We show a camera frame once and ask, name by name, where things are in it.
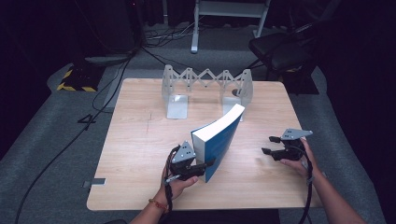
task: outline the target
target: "white stand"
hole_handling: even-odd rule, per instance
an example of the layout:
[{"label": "white stand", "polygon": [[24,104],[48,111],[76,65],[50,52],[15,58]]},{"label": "white stand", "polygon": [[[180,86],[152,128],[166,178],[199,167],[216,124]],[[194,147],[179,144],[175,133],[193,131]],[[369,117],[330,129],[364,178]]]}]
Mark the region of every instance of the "white stand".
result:
[{"label": "white stand", "polygon": [[265,18],[267,17],[268,7],[271,0],[264,3],[234,3],[234,2],[206,2],[195,0],[194,10],[194,32],[192,35],[191,53],[198,52],[198,36],[199,36],[199,16],[232,16],[232,17],[250,17],[261,18],[259,29],[253,31],[254,37],[262,34]]},{"label": "white stand", "polygon": [[[210,75],[212,79],[202,79],[203,76]],[[218,83],[219,97],[222,103],[223,115],[225,115],[235,104],[240,104],[248,108],[253,97],[253,81],[250,70],[246,69],[242,74],[233,77],[228,70],[224,70],[215,76],[209,69],[201,74],[195,74],[191,68],[187,68],[180,75],[173,70],[171,65],[166,65],[163,70],[162,95],[166,107],[166,117],[168,119],[186,119],[188,114],[189,97],[187,95],[174,93],[177,82],[185,84],[187,91],[191,91],[194,83],[198,82],[204,87],[209,87],[212,83]],[[230,86],[235,86],[234,97],[225,96],[225,92]]]}]

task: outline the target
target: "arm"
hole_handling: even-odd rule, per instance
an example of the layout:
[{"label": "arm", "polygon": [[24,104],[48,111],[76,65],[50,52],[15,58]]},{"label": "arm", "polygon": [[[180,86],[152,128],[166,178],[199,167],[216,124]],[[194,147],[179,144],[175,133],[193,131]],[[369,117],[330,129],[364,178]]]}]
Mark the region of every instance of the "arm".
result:
[{"label": "arm", "polygon": [[[193,176],[192,178],[182,181],[182,180],[174,180],[170,183],[172,187],[172,200],[177,198],[182,192],[183,189],[193,185],[198,181],[197,176]],[[165,186],[163,184],[163,178],[161,179],[161,186],[158,192],[155,194],[154,198],[152,198],[154,201],[167,206],[168,202],[166,201],[166,196],[165,196]],[[163,215],[163,209],[157,207],[154,203],[149,203],[146,205],[146,207],[131,221],[130,224],[155,224],[158,223],[160,220],[161,216]]]},{"label": "arm", "polygon": [[[329,223],[366,223],[319,170],[311,148],[304,139],[302,141],[314,168],[313,176],[315,179],[313,185],[323,203]],[[307,171],[302,166],[301,161],[281,160],[281,162],[295,169],[300,175],[307,177]]]}]

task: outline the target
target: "black chair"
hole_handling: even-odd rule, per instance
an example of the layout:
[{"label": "black chair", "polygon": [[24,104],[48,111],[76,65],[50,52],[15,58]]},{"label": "black chair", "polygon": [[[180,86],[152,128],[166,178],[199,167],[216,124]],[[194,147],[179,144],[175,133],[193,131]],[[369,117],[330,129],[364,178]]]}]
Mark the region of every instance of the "black chair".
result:
[{"label": "black chair", "polygon": [[314,21],[291,32],[279,29],[269,35],[251,39],[248,47],[258,59],[247,69],[265,65],[265,80],[269,79],[270,74],[279,78],[283,73],[292,72],[300,78],[300,89],[304,78],[310,76],[316,66],[320,50],[323,49],[318,48],[318,43],[328,30],[330,22]]}]

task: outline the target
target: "blue book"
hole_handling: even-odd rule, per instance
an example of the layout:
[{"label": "blue book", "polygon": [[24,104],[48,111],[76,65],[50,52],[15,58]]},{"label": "blue book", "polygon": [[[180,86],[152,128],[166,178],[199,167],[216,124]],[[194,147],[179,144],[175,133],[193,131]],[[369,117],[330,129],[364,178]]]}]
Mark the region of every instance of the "blue book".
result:
[{"label": "blue book", "polygon": [[191,132],[197,164],[215,160],[214,164],[208,166],[205,174],[200,177],[206,183],[219,168],[225,153],[230,147],[244,110],[243,106],[236,104],[220,119]]}]

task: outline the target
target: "dark background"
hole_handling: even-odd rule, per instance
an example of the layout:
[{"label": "dark background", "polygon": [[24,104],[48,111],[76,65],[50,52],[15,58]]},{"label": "dark background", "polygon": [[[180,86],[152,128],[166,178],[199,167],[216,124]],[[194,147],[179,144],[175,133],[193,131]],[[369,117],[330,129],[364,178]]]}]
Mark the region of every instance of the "dark background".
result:
[{"label": "dark background", "polygon": [[[61,3],[64,8],[62,18],[70,19],[66,22],[70,22],[68,24],[73,27],[76,38],[72,47],[65,44],[64,40],[74,37],[62,35],[63,27],[59,18],[49,19],[54,14],[51,14],[50,5],[46,4],[48,2],[1,2],[0,158],[7,153],[24,126],[50,95],[46,83],[49,76],[72,62],[73,57],[77,57],[76,54],[85,57],[106,54],[74,2],[64,2],[69,3]],[[102,14],[94,11],[88,0],[78,2],[92,24],[96,24],[97,34],[103,29],[110,29],[96,23]],[[132,2],[126,1],[126,6],[132,7]],[[142,11],[146,16],[153,13],[158,17],[158,13],[163,13],[162,1],[146,2],[150,4],[143,7]],[[182,2],[186,2],[191,8],[193,1],[168,1],[169,8]],[[169,15],[174,24],[191,19],[191,14],[180,15],[179,9],[172,8],[169,11],[169,8],[168,14],[174,13]],[[391,105],[396,89],[396,47],[393,44],[396,37],[395,9],[396,3],[392,1],[343,1],[335,12],[339,19],[336,29],[322,43],[326,52],[319,61],[319,67],[327,78],[328,95],[334,112],[349,144],[375,184],[388,223],[396,221],[391,210],[396,207],[396,194],[393,191],[396,187],[393,173],[393,155],[396,148],[393,145],[391,129],[396,126],[396,113]],[[285,12],[279,11],[276,14],[275,10],[276,7],[271,8],[268,22],[271,25],[282,24],[284,17],[280,15]],[[131,39],[136,39],[139,35],[134,30],[133,26],[136,24],[132,17],[129,17],[131,30],[125,31],[125,27],[117,29],[123,29],[123,32],[132,34]],[[109,38],[107,43],[111,45],[112,37],[102,38]],[[128,49],[128,45],[133,44],[134,42],[128,42],[119,47]]]}]

